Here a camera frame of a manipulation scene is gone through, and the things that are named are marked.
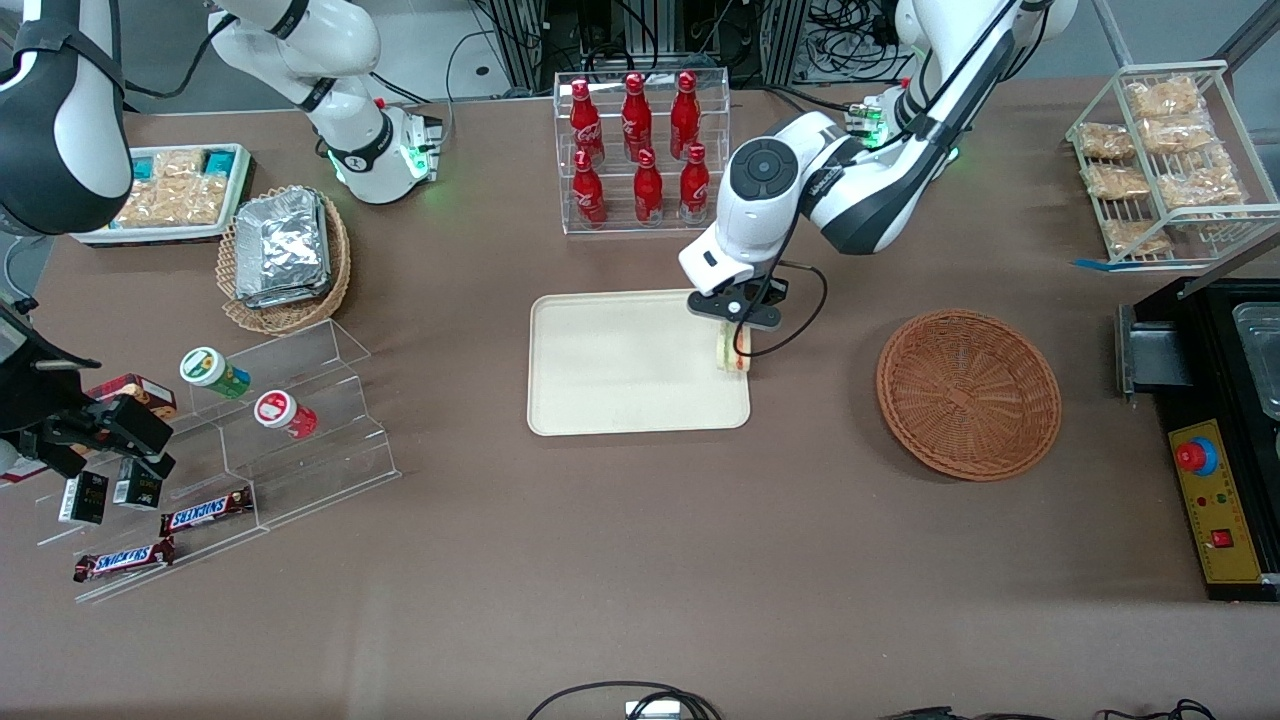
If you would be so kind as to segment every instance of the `yellow panel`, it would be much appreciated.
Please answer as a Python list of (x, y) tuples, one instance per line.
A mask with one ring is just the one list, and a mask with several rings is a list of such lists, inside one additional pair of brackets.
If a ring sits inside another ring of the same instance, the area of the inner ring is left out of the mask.
[[(1262, 579), (1258, 557), (1253, 553), (1249, 527), (1240, 511), (1240, 497), (1235, 492), (1235, 479), (1222, 450), (1222, 436), (1217, 420), (1169, 433), (1169, 447), (1175, 456), (1178, 446), (1202, 437), (1217, 448), (1217, 469), (1206, 477), (1178, 468), (1178, 480), (1183, 487), (1187, 516), (1190, 518), (1196, 550), (1201, 556), (1201, 569), (1208, 583), (1257, 583)], [(1231, 547), (1213, 547), (1213, 530), (1231, 533)]]

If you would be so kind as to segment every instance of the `green-lidded container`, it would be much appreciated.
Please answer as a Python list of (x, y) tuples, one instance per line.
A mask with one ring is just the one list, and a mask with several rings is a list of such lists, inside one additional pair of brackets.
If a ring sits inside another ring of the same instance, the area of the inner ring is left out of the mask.
[(178, 372), (188, 383), (211, 389), (227, 400), (236, 400), (248, 392), (248, 373), (228, 363), (212, 347), (197, 347), (188, 352)]

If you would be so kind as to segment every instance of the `empty wicker basket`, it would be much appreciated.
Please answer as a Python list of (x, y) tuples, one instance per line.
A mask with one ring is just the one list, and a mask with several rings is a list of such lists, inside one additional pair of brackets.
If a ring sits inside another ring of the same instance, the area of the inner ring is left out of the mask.
[(1001, 480), (1039, 462), (1062, 398), (1021, 334), (969, 310), (920, 315), (893, 333), (876, 369), (890, 430), (922, 462), (966, 480)]
[[(284, 192), (287, 188), (278, 187), (268, 191), (261, 197), (271, 197)], [(324, 297), (316, 300), (303, 300), (264, 310), (252, 310), (243, 302), (236, 300), (236, 223), (232, 223), (223, 233), (223, 240), (218, 243), (218, 287), (230, 299), (223, 304), (223, 311), (239, 327), (273, 334), (284, 336), (294, 331), (314, 325), (333, 315), (347, 296), (347, 286), (351, 283), (351, 242), (347, 238), (347, 227), (342, 224), (338, 209), (328, 197), (324, 199), (326, 229), (329, 233), (329, 263), (333, 266), (333, 288)]]

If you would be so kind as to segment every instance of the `white tray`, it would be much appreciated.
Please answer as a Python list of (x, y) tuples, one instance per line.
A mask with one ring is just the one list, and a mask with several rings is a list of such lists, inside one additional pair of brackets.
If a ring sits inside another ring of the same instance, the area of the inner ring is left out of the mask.
[(173, 228), (102, 228), (93, 232), (72, 233), (72, 237), (97, 247), (113, 245), (150, 245), (187, 240), (210, 238), (218, 240), (223, 231), (232, 224), (236, 209), (239, 208), (239, 199), (244, 191), (244, 178), (248, 177), (250, 155), (243, 145), (227, 142), (220, 145), (166, 145), (163, 147), (132, 147), (131, 158), (154, 158), (156, 152), (165, 150), (229, 150), (236, 152), (232, 161), (232, 172), (227, 177), (227, 195), (223, 197), (223, 208), (218, 213), (218, 222), (211, 225), (179, 225)]
[(529, 331), (529, 428), (585, 436), (737, 428), (745, 373), (716, 364), (719, 323), (687, 290), (548, 295)]

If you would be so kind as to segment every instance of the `tabletop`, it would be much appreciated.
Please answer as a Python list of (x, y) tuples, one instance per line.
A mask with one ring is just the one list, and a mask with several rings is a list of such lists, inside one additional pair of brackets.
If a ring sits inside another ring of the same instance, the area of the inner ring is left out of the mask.
[[(301, 113), (129, 118), (134, 146), (239, 142), (256, 192), (334, 199), (355, 273), (337, 320), (372, 352), (370, 413), (404, 475), (84, 606), (68, 557), (29, 542), (33, 500), (60, 480), (0, 491), (0, 711), (524, 717), (563, 687), (631, 678), (733, 720), (928, 705), (1074, 720), (1181, 696), (1274, 717), (1275, 609), (1203, 600), (1149, 398), (1112, 388), (1115, 306), (1169, 277), (1071, 265), (1102, 247), (1061, 137), (1102, 82), (1000, 86), (881, 255), (838, 256), (801, 223), (788, 258), (820, 266), (831, 299), (755, 364), (745, 427), (590, 438), (525, 423), (530, 306), (685, 287), (687, 236), (564, 237), (544, 100), (458, 105), (440, 182), (380, 208), (312, 155)], [(737, 142), (791, 111), (760, 92), (735, 102)], [(60, 240), (40, 328), (105, 363), (87, 384), (137, 372), (175, 387), (187, 348), (262, 340), (223, 316), (214, 263), (210, 245)], [(792, 287), (803, 315), (817, 288)], [(881, 347), (941, 307), (998, 316), (1057, 374), (1061, 434), (1025, 475), (952, 482), (886, 429)], [(545, 716), (620, 717), (634, 698)]]

